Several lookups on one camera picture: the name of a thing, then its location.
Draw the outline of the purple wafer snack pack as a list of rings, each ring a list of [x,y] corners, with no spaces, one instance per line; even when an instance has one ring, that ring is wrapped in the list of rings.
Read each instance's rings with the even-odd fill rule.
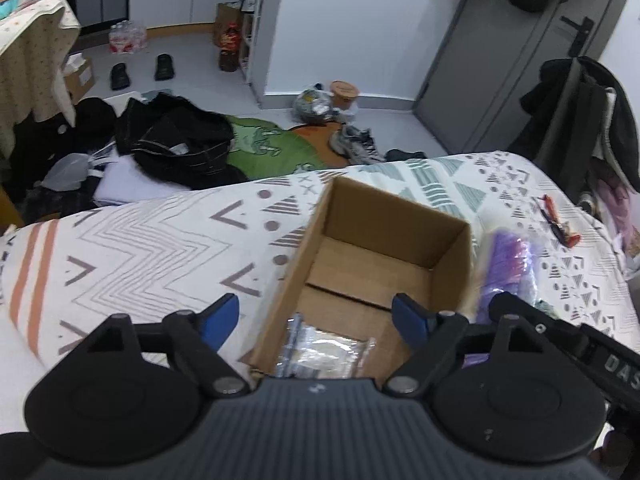
[[[487,232],[480,242],[472,278],[464,293],[462,313],[473,325],[497,325],[489,312],[495,296],[508,292],[526,302],[537,298],[536,246],[507,229]]]

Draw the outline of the clear white snack packet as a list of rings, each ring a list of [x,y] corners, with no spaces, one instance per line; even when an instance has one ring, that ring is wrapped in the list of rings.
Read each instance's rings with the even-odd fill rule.
[[[300,379],[349,379],[359,377],[375,338],[354,339],[320,330],[296,312],[286,322],[285,342],[273,376]]]

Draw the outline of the brown cardboard box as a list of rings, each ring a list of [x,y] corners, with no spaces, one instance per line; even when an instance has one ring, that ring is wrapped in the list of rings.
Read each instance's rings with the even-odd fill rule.
[[[472,274],[472,229],[436,209],[336,177],[324,190],[245,363],[270,374],[286,321],[375,340],[363,374],[384,382],[410,356],[390,309],[404,292],[427,310],[455,311]]]

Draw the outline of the patterned bed blanket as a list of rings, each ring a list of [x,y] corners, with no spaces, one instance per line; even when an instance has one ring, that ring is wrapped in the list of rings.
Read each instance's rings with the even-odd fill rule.
[[[507,228],[541,246],[538,295],[555,314],[629,348],[639,322],[620,244],[528,160],[505,152],[355,166],[344,176],[469,222],[475,238]],[[156,322],[239,297],[222,353],[238,358],[302,241],[330,170],[179,193],[25,226],[1,239],[1,428],[24,429],[29,390],[104,318]],[[550,195],[582,240],[563,247],[540,212]]]

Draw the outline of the green dinosaur rug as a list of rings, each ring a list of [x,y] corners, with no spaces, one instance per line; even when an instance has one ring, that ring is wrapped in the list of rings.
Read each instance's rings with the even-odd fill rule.
[[[283,129],[274,122],[258,118],[228,116],[234,141],[228,164],[248,180],[282,177],[294,172],[344,168],[348,159],[329,147],[337,122],[323,126],[298,125]]]

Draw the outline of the grey sneaker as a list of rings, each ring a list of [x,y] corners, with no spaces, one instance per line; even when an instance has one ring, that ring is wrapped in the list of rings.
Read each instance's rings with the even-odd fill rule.
[[[329,147],[335,154],[345,157],[352,165],[373,165],[385,162],[378,151],[371,131],[352,125],[342,125],[329,138]]]

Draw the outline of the black clothes pile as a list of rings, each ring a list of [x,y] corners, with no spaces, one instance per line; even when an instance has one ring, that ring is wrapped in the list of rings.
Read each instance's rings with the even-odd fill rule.
[[[229,160],[235,140],[229,118],[182,96],[130,98],[122,112],[87,98],[74,110],[74,122],[57,114],[44,122],[27,117],[13,128],[15,146],[1,164],[1,185],[27,223],[153,197],[125,177],[128,169],[168,194],[247,179]]]

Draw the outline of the black office chair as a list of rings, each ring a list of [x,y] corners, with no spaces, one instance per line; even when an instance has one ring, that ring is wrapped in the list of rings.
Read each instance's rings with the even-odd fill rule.
[[[591,58],[572,58],[562,90],[544,128],[534,163],[574,204],[586,185],[601,132],[605,88],[590,73]]]

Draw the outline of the brown lidded jar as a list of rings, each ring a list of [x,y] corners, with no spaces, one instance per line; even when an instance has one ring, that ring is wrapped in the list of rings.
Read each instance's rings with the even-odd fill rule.
[[[330,93],[334,107],[348,110],[359,96],[359,89],[344,80],[334,80],[330,83]]]

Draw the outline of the black jacket on chair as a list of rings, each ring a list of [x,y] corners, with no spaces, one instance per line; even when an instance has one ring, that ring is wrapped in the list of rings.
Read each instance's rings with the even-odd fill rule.
[[[544,62],[520,107],[528,122],[508,151],[533,162],[570,200],[586,186],[596,156],[638,191],[638,127],[626,92],[604,65],[586,56]]]

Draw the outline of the right black slipper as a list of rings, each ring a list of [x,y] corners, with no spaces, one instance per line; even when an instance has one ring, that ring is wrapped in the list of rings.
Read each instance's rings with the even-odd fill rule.
[[[162,53],[156,58],[154,79],[166,81],[175,78],[174,60],[167,53]]]

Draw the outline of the black slipper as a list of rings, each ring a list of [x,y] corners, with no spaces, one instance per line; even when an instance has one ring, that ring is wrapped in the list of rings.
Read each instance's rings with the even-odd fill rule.
[[[112,67],[110,86],[112,91],[124,90],[130,87],[130,78],[125,63],[117,63]]]
[[[156,58],[154,79],[166,81],[175,78],[174,60],[167,53],[162,53]]]

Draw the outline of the left black slipper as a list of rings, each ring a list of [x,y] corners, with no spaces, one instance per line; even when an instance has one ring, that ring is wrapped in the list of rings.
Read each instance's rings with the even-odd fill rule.
[[[112,67],[110,86],[112,91],[124,90],[130,87],[130,78],[125,63],[117,63]]]

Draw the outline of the small cardboard box on floor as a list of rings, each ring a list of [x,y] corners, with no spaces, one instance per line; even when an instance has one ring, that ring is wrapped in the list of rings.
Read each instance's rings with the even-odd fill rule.
[[[94,78],[91,58],[82,53],[72,54],[63,67],[66,89],[73,104],[77,104],[92,89]]]

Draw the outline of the grey door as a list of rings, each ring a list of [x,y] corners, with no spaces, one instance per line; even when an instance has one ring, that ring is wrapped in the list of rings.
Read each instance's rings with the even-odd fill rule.
[[[600,58],[626,0],[549,0],[527,13],[509,0],[461,0],[414,114],[450,153],[506,148],[528,121],[520,99],[542,64]]]

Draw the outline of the dark soda bottle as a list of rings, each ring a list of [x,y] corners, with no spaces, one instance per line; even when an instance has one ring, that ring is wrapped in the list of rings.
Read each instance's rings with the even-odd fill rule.
[[[241,31],[236,23],[230,23],[220,35],[218,64],[223,72],[232,73],[238,69],[241,41]]]

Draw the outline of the brown paper bag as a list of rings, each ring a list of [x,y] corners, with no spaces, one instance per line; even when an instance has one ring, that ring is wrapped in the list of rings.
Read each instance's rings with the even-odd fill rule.
[[[218,3],[213,28],[214,45],[220,48],[222,36],[224,36],[229,26],[235,25],[237,28],[241,28],[242,21],[243,15],[239,1]]]

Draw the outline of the water bottle pack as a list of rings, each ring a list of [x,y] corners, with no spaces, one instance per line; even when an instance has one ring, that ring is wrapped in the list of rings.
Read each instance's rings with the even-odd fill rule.
[[[146,27],[134,21],[121,21],[108,33],[108,46],[114,54],[136,53],[146,47]]]

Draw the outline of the dotted cream tablecloth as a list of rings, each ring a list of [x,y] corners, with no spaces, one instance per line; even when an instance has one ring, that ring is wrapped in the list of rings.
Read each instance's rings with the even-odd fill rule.
[[[1,21],[1,156],[11,155],[13,128],[28,116],[44,122],[62,114],[75,122],[63,67],[80,32],[66,0],[28,0]]]

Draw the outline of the red keychain with keys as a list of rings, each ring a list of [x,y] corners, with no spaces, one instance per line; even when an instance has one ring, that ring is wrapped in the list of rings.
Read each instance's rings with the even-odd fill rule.
[[[555,239],[565,248],[575,247],[582,240],[582,237],[579,233],[573,231],[567,222],[563,222],[560,219],[553,198],[548,194],[544,194],[538,200],[540,201],[540,212]]]

